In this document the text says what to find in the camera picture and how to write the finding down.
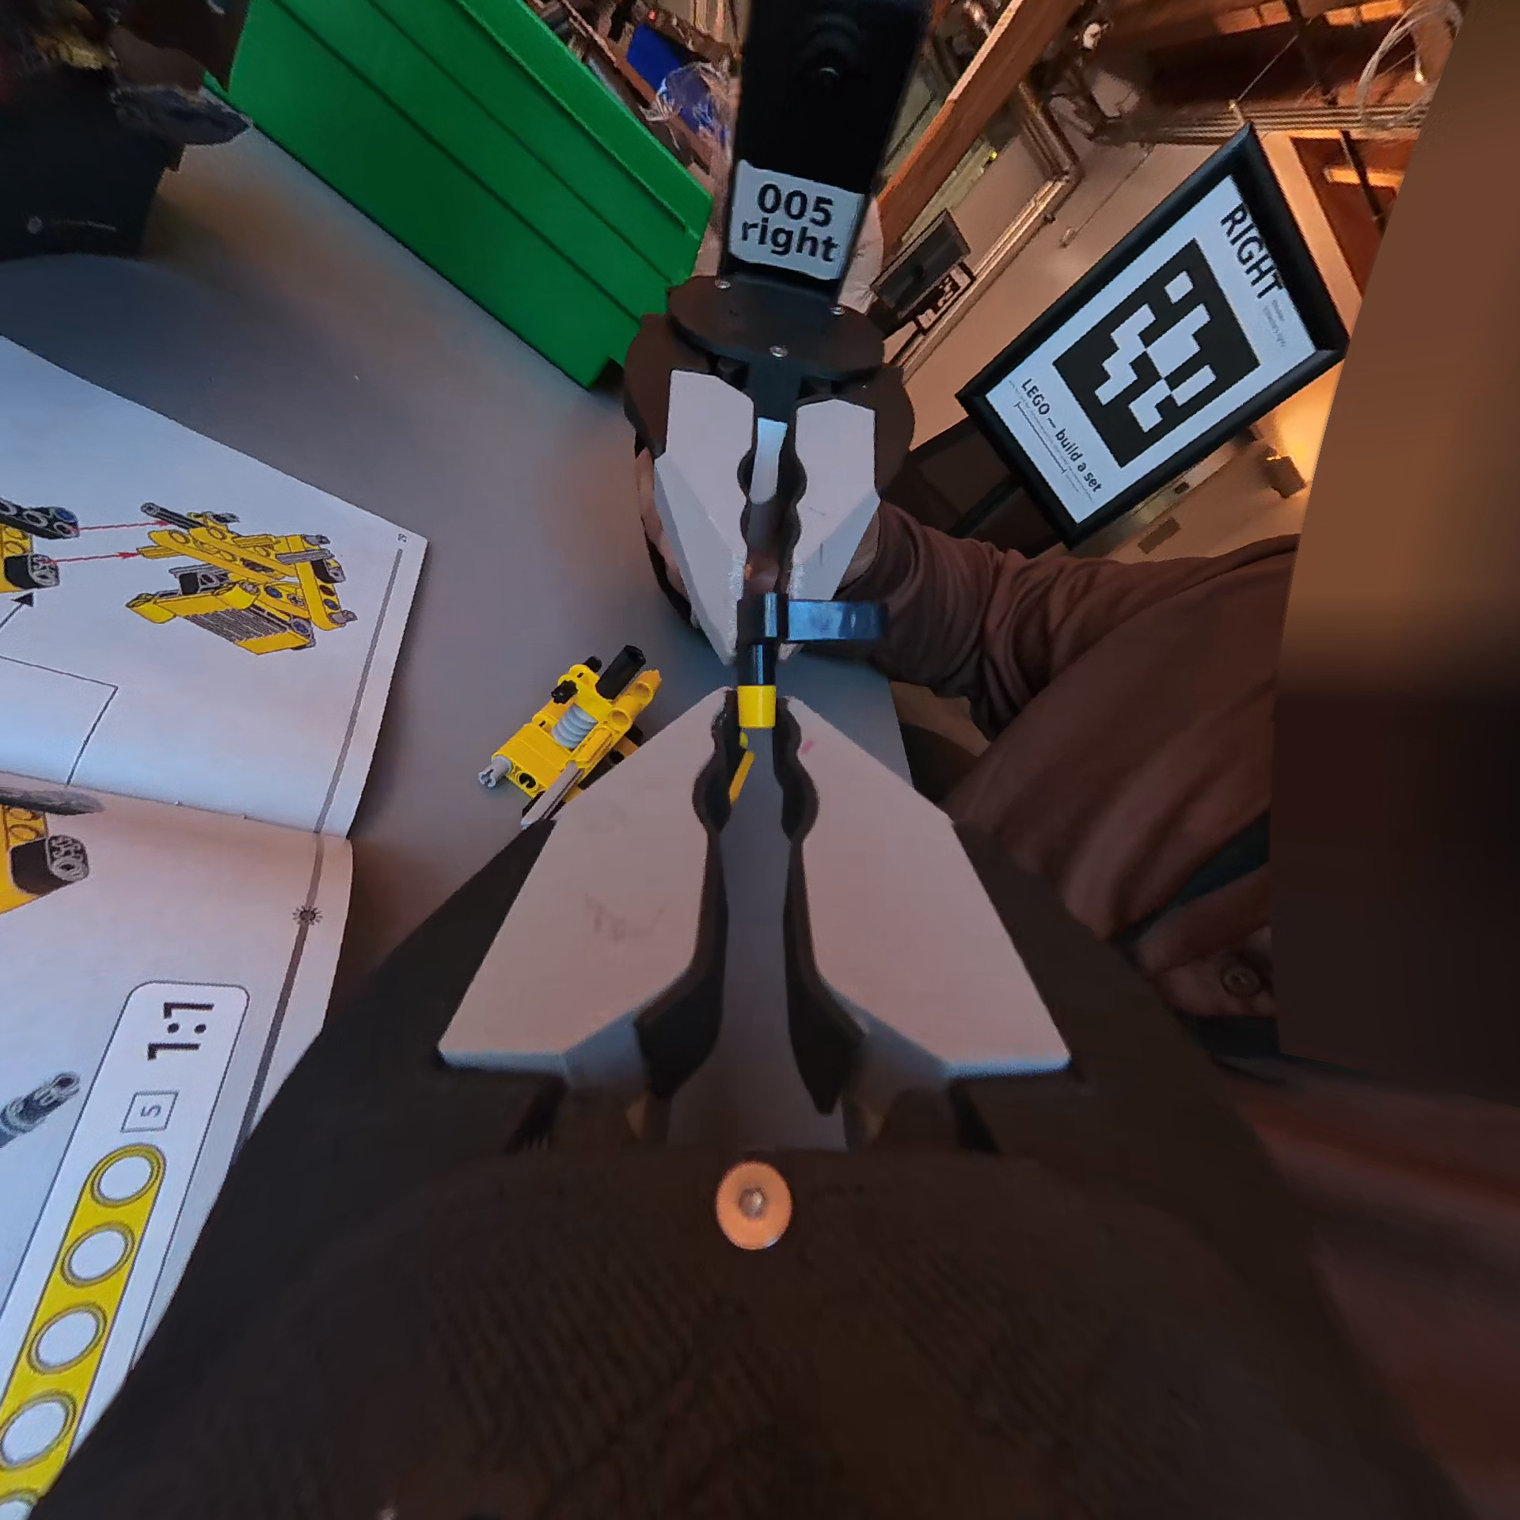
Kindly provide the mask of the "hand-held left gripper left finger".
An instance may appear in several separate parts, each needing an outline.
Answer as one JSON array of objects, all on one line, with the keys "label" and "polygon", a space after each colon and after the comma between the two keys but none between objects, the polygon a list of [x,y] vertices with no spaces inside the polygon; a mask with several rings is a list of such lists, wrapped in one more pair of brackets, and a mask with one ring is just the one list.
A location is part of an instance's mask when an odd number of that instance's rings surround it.
[{"label": "hand-held left gripper left finger", "polygon": [[509,847],[527,874],[441,1040],[457,1069],[670,1098],[721,1028],[732,691]]}]

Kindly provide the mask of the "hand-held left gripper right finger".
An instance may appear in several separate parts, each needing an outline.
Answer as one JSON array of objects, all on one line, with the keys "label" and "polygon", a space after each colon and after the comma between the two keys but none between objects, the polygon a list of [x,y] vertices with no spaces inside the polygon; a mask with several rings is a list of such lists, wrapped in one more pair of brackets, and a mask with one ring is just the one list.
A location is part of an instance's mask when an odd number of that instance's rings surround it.
[{"label": "hand-held left gripper right finger", "polygon": [[945,812],[801,700],[774,762],[790,841],[792,1049],[812,1102],[1065,1071],[1069,1044]]}]

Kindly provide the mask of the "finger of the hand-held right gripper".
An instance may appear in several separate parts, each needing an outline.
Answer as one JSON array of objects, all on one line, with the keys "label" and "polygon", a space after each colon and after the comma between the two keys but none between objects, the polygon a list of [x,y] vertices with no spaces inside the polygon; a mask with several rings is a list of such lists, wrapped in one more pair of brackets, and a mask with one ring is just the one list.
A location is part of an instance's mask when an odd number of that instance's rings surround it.
[{"label": "finger of the hand-held right gripper", "polygon": [[844,398],[801,405],[793,445],[804,467],[795,506],[790,597],[835,597],[873,563],[880,546],[877,412]]},{"label": "finger of the hand-held right gripper", "polygon": [[736,664],[748,564],[748,494],[739,472],[754,443],[748,394],[716,373],[672,373],[667,445],[654,463],[656,505],[698,624],[727,666]]}]

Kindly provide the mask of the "yellow lego model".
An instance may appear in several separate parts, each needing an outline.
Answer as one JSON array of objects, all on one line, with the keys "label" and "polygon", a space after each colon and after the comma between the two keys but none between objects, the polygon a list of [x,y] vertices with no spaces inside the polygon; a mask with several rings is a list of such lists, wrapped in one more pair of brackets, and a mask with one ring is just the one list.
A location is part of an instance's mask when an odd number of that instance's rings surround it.
[{"label": "yellow lego model", "polygon": [[551,818],[638,751],[638,720],[660,686],[660,671],[632,644],[609,666],[600,658],[573,666],[546,705],[493,753],[480,772],[482,785],[515,785],[524,792],[524,829]]}]

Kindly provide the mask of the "person's right forearm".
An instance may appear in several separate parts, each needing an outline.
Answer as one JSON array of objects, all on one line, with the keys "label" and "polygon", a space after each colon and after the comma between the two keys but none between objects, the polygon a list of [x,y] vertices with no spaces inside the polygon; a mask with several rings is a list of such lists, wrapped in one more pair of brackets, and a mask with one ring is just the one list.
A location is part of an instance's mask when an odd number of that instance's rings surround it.
[{"label": "person's right forearm", "polygon": [[1300,537],[1226,555],[1027,559],[886,503],[851,584],[889,678],[969,704],[989,747],[944,807],[1018,848],[1215,845],[1269,812]]}]

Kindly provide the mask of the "lego instruction booklet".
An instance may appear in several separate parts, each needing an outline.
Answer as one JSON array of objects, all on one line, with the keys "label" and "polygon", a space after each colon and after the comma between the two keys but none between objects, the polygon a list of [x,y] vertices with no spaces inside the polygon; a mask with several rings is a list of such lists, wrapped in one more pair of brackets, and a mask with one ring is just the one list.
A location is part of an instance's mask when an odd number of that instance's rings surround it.
[{"label": "lego instruction booklet", "polygon": [[5,1516],[330,1008],[426,541],[3,345]]}]

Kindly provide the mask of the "person's right hand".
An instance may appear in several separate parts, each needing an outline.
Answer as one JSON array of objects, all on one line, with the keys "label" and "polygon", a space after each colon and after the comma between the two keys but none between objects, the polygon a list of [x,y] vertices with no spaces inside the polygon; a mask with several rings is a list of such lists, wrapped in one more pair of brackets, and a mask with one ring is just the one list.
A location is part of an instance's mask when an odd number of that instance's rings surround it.
[{"label": "person's right hand", "polygon": [[660,590],[665,593],[667,601],[683,622],[694,629],[707,631],[707,624],[703,622],[699,611],[694,610],[687,581],[679,568],[679,559],[672,550],[670,537],[660,515],[656,499],[656,461],[651,449],[643,443],[636,447],[634,452],[634,479],[641,530]]}]

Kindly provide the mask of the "person's brown clothing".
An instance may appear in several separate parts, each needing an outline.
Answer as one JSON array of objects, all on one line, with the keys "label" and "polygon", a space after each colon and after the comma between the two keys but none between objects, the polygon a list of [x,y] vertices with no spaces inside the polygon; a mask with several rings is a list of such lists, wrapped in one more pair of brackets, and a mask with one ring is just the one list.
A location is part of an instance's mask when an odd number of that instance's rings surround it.
[{"label": "person's brown clothing", "polygon": [[1271,667],[1076,666],[1016,707],[936,695],[987,734],[945,796],[953,816],[989,829],[1221,1049],[1275,1051]]}]

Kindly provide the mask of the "black framed tag sign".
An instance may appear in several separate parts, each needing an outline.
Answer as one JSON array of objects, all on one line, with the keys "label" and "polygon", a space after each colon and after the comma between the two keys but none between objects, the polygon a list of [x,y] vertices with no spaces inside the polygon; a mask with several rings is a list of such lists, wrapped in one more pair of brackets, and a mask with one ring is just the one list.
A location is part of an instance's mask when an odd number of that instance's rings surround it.
[{"label": "black framed tag sign", "polygon": [[1344,362],[1349,336],[1248,123],[958,401],[1078,548]]}]

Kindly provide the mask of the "green plastic bin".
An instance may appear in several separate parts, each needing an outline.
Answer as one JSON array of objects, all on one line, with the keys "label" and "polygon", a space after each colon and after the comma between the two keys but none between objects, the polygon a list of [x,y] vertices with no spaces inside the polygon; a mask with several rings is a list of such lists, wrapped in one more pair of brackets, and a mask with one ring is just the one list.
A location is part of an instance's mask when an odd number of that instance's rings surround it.
[{"label": "green plastic bin", "polygon": [[712,193],[518,2],[254,2],[231,101],[591,387],[694,269]]}]

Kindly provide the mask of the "wooden shelf rack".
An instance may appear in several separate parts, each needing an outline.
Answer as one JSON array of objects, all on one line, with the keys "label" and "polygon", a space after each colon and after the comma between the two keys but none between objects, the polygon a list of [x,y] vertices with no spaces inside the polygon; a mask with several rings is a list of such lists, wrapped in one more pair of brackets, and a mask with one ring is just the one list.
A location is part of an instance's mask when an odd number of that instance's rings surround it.
[{"label": "wooden shelf rack", "polygon": [[880,213],[895,251],[951,204],[953,181],[1061,103],[1092,141],[1208,145],[1240,123],[1340,143],[1374,217],[1394,179],[1362,143],[1418,134],[1470,3],[935,3],[926,59],[940,105],[913,119]]}]

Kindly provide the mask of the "black plastic bin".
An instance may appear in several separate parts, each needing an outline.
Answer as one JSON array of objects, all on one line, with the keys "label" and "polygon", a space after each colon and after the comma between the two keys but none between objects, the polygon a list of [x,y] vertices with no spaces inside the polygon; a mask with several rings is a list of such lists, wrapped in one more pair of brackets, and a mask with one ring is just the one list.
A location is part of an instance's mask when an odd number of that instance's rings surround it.
[{"label": "black plastic bin", "polygon": [[140,249],[166,172],[249,119],[247,2],[3,3],[3,257]]}]

